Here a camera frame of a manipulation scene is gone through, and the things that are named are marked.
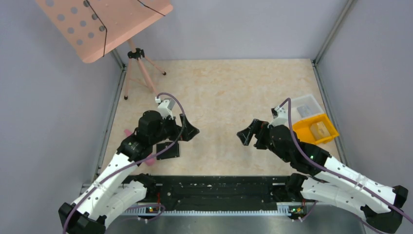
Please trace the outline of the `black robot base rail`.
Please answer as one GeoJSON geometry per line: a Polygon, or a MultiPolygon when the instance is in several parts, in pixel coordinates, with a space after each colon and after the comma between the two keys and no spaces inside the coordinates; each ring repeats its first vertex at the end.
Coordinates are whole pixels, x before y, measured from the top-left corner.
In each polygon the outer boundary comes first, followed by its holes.
{"type": "Polygon", "coordinates": [[[165,213],[174,212],[261,212],[278,211],[282,202],[303,204],[297,174],[291,176],[184,176],[130,175],[122,182],[126,188],[132,181],[147,187],[142,203],[159,203],[165,213]]]}

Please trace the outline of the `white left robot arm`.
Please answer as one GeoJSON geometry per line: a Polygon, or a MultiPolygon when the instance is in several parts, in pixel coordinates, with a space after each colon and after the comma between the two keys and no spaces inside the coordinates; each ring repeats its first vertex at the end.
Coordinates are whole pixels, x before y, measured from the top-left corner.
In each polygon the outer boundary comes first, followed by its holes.
{"type": "Polygon", "coordinates": [[[160,153],[171,149],[178,141],[190,141],[199,129],[190,124],[185,114],[179,115],[181,125],[172,116],[163,117],[149,110],[140,117],[134,132],[117,148],[110,163],[98,178],[72,203],[63,203],[59,218],[65,234],[103,234],[110,224],[132,204],[151,201],[156,188],[149,183],[133,181],[117,193],[121,183],[143,162],[155,157],[155,144],[171,140],[160,153]]]}

